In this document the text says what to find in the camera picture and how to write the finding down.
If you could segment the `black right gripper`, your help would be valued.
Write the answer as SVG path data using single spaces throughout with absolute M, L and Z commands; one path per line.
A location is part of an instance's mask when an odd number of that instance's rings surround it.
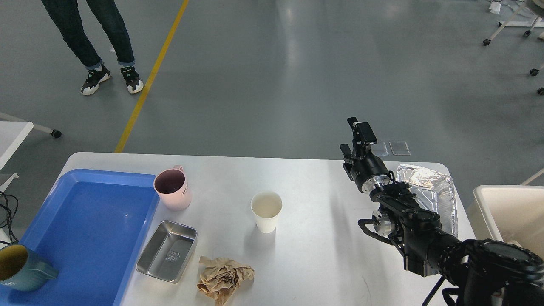
M 349 117 L 347 122 L 352 130 L 352 149 L 348 144 L 341 144 L 340 150 L 343 168 L 350 181 L 365 194 L 391 184 L 392 177 L 386 165 L 371 153 L 371 147 L 378 141 L 369 122 L 360 122 L 356 117 Z

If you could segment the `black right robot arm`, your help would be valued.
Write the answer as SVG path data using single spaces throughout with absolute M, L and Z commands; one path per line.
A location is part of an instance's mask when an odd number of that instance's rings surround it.
M 357 189 L 378 203 L 370 219 L 358 225 L 369 237 L 394 246 L 404 269 L 427 277 L 439 274 L 423 305 L 427 306 L 444 281 L 448 306 L 491 306 L 501 291 L 503 306 L 542 306 L 543 259 L 534 252 L 493 239 L 459 240 L 442 230 L 438 213 L 424 209 L 408 183 L 398 182 L 371 147 L 377 138 L 367 122 L 350 117 L 352 146 L 340 145 L 343 168 Z

